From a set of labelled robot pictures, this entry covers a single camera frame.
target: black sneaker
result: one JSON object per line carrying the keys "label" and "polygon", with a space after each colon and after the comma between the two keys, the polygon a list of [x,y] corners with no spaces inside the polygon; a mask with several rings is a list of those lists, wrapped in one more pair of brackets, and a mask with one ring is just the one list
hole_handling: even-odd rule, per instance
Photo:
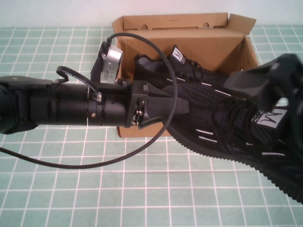
{"label": "black sneaker", "polygon": [[[163,61],[153,60],[147,55],[137,55],[134,60],[135,80],[146,80],[159,89],[172,85],[172,80]],[[222,87],[228,78],[227,75],[203,69],[198,62],[184,56],[176,45],[173,46],[168,60],[174,69],[178,83],[192,82],[203,83],[210,87]]]}
{"label": "black sneaker", "polygon": [[[173,86],[164,91],[172,94]],[[190,108],[167,128],[179,143],[201,155],[247,164],[303,203],[303,162],[290,149],[287,104],[280,101],[265,113],[247,100],[193,83],[178,84],[178,96]]]}

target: cutting mat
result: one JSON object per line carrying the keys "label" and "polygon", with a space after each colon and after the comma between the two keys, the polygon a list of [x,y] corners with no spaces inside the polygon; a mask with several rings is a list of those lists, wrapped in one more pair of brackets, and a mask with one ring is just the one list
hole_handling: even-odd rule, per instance
{"label": "cutting mat", "polygon": [[[111,27],[0,29],[0,76],[56,79],[65,65],[89,77]],[[260,64],[303,58],[303,26],[255,26]],[[78,83],[71,78],[71,83]],[[114,127],[40,126],[0,146],[43,161],[90,164],[150,138]],[[303,226],[303,206],[245,165],[197,155],[164,137],[124,162],[90,170],[37,166],[0,154],[0,227]]]}

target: open cardboard box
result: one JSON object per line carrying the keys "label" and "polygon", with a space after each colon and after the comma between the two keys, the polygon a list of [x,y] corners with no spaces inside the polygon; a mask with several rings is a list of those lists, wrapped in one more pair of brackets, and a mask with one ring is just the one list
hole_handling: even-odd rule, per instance
{"label": "open cardboard box", "polygon": [[[123,16],[112,23],[115,33],[141,35],[156,44],[167,56],[173,45],[203,68],[230,75],[234,71],[258,66],[247,35],[256,20],[228,13]],[[133,79],[134,57],[146,54],[160,59],[154,49],[131,37],[118,37],[117,46],[124,52],[119,77]],[[139,130],[118,127],[120,137],[152,137],[162,123]]]}

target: shoe sole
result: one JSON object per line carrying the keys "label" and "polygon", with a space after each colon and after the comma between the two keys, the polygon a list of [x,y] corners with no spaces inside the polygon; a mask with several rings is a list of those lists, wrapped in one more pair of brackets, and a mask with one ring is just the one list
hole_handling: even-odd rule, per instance
{"label": "shoe sole", "polygon": [[240,157],[224,155],[216,151],[198,146],[195,143],[191,142],[186,136],[182,135],[180,132],[175,130],[174,127],[172,126],[172,123],[167,127],[167,131],[182,146],[186,147],[187,149],[190,149],[191,151],[197,154],[204,155],[207,157],[215,157],[215,158],[220,158],[230,161],[237,161],[239,163],[248,165],[258,170],[268,180],[270,180],[277,188],[279,188],[281,191],[287,194],[290,198],[303,204],[303,187],[289,180],[289,178],[287,178],[286,176],[279,175],[274,170],[270,170],[269,168],[260,166],[259,163],[247,161]]}

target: logo tag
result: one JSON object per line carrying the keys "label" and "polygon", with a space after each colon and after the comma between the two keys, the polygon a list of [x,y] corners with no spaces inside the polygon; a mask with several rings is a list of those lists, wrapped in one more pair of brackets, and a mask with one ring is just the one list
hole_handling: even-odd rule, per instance
{"label": "logo tag", "polygon": [[258,120],[257,124],[262,124],[275,129],[286,112],[287,110],[284,109],[273,109],[271,112],[264,113]]}
{"label": "logo tag", "polygon": [[185,59],[183,58],[183,54],[178,50],[177,47],[175,47],[174,51],[172,52],[172,55],[182,64],[184,63]]}

